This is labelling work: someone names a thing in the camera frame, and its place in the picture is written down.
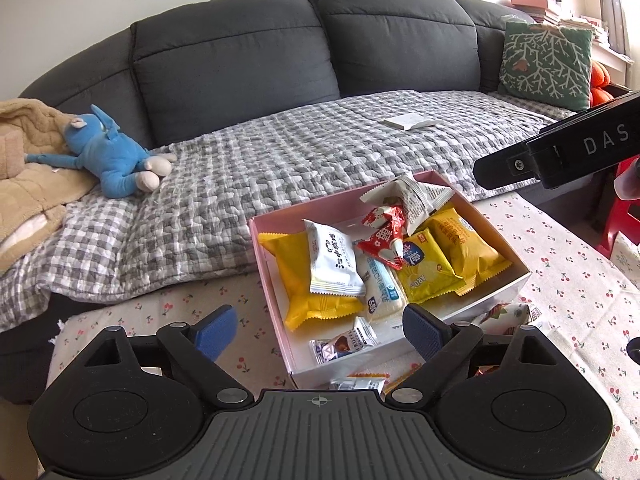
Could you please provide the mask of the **floral paper sheet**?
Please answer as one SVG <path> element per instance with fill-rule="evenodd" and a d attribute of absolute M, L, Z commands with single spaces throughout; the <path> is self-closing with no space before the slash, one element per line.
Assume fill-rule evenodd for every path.
<path fill-rule="evenodd" d="M 618 232 L 610 259 L 634 286 L 639 287 L 640 248 L 638 244 L 634 244 L 623 232 Z"/>

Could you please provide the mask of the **white paper pad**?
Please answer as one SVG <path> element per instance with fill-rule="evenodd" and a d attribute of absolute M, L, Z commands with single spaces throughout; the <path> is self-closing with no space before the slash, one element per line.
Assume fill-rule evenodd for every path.
<path fill-rule="evenodd" d="M 410 131 L 421 128 L 433 127 L 438 121 L 418 113 L 401 114 L 394 117 L 384 118 L 382 123 L 402 131 Z"/>

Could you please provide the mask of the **beige fleece blanket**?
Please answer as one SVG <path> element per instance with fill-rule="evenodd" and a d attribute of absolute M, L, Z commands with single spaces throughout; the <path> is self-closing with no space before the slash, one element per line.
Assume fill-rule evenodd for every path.
<path fill-rule="evenodd" d="M 60 226 L 66 205 L 96 186 L 86 170 L 26 162 L 28 154 L 68 154 L 63 136 L 73 116 L 36 99 L 1 103 L 1 271 Z"/>

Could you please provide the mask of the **grey checkered quilt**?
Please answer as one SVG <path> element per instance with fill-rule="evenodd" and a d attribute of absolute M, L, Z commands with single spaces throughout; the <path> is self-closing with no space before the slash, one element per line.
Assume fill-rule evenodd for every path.
<path fill-rule="evenodd" d="M 410 131 L 384 118 L 418 113 Z M 353 96 L 243 122 L 171 145 L 177 163 L 148 196 L 93 190 L 1 280 L 1 326 L 43 314 L 50 296 L 118 302 L 254 266 L 250 218 L 313 198 L 434 170 L 468 200 L 487 191 L 474 162 L 567 110 L 499 92 L 410 90 Z"/>

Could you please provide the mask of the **dark grey sofa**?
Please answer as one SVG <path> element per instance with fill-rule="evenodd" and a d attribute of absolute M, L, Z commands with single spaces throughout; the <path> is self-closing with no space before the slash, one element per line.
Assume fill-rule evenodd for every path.
<path fill-rule="evenodd" d="M 172 152 L 207 133 L 353 96 L 497 92 L 508 14 L 480 0 L 210 0 L 132 24 L 41 76 L 25 96 L 70 114 L 97 105 L 145 148 Z M 43 314 L 1 326 L 2 398 L 35 401 L 58 324 L 101 306 L 52 294 Z"/>

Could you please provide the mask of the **small truffle chocolate packet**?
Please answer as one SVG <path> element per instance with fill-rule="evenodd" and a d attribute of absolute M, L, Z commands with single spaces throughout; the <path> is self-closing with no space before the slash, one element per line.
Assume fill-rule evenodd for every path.
<path fill-rule="evenodd" d="M 329 339 L 308 341 L 310 353 L 318 364 L 326 364 L 343 356 L 351 356 L 363 349 L 378 345 L 378 335 L 372 325 L 362 316 L 356 316 L 352 327 Z"/>

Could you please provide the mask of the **yellow maple sandwich packet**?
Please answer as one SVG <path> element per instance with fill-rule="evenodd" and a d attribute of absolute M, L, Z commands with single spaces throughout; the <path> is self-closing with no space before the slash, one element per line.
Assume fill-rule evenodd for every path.
<path fill-rule="evenodd" d="M 454 292 L 463 296 L 505 271 L 512 262 L 490 246 L 454 207 L 442 208 L 428 218 L 430 230 L 457 276 L 463 280 Z"/>

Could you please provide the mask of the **white monkey snack packet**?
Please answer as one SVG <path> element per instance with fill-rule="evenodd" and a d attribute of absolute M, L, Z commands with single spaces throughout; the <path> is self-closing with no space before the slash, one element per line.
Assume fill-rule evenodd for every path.
<path fill-rule="evenodd" d="M 366 291 L 357 272 L 352 240 L 333 226 L 304 220 L 314 294 L 359 297 Z"/>

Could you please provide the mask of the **red plastic stool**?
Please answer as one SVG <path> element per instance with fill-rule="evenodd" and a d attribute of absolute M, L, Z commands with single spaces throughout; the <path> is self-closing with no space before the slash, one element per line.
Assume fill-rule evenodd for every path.
<path fill-rule="evenodd" d="M 597 246 L 597 251 L 605 258 L 611 257 L 616 236 L 620 233 L 634 244 L 640 242 L 639 206 L 638 200 L 614 200 L 601 243 Z"/>

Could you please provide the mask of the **large white snack bag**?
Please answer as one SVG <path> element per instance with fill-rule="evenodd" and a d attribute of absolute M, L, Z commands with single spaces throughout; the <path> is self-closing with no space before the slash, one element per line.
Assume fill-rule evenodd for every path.
<path fill-rule="evenodd" d="M 406 232 L 412 235 L 453 197 L 454 189 L 448 185 L 419 182 L 411 174 L 402 174 L 371 188 L 360 196 L 360 200 L 374 206 L 401 206 Z"/>

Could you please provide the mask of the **yellow blue biscuit packet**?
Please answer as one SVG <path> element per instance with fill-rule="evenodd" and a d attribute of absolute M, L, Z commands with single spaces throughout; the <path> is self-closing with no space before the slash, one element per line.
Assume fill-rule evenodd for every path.
<path fill-rule="evenodd" d="M 404 264 L 396 276 L 412 304 L 423 304 L 464 284 L 429 229 L 406 237 L 402 248 Z"/>

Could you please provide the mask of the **blue white roll packet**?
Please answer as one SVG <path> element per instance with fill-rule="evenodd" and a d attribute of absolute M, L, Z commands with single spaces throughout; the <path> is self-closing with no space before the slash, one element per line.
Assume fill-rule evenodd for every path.
<path fill-rule="evenodd" d="M 361 297 L 363 316 L 372 323 L 400 312 L 407 300 L 392 269 L 359 248 L 355 249 L 355 255 L 357 272 L 366 286 Z"/>

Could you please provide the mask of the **blue plush toy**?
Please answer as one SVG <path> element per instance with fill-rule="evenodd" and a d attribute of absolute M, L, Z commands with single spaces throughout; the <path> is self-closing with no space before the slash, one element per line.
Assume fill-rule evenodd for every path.
<path fill-rule="evenodd" d="M 94 104 L 90 113 L 70 121 L 64 139 L 72 154 L 27 154 L 25 162 L 88 170 L 100 180 L 101 191 L 108 198 L 152 193 L 160 186 L 160 180 L 171 174 L 177 160 L 175 154 L 154 155 L 142 148 Z"/>

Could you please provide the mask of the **gold wafer bar packet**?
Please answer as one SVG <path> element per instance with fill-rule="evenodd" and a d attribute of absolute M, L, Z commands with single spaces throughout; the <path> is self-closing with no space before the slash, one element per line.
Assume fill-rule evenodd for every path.
<path fill-rule="evenodd" d="M 420 370 L 420 368 L 422 367 L 421 364 L 418 363 L 412 363 L 410 370 L 408 370 L 407 373 L 402 374 L 401 376 L 399 376 L 396 380 L 394 380 L 393 382 L 389 382 L 383 389 L 384 394 L 387 396 L 388 394 L 390 394 L 395 388 L 397 388 L 400 384 L 402 384 L 406 379 L 408 379 L 409 377 L 411 377 L 412 375 L 416 374 L 416 372 L 418 370 Z"/>

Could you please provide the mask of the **orange silver snack packet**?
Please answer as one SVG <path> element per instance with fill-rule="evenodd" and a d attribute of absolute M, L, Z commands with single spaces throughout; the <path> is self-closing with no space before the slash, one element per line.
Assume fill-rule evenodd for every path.
<path fill-rule="evenodd" d="M 374 390 L 379 396 L 384 396 L 387 379 L 388 375 L 382 373 L 356 373 L 332 379 L 329 389 L 332 391 Z"/>

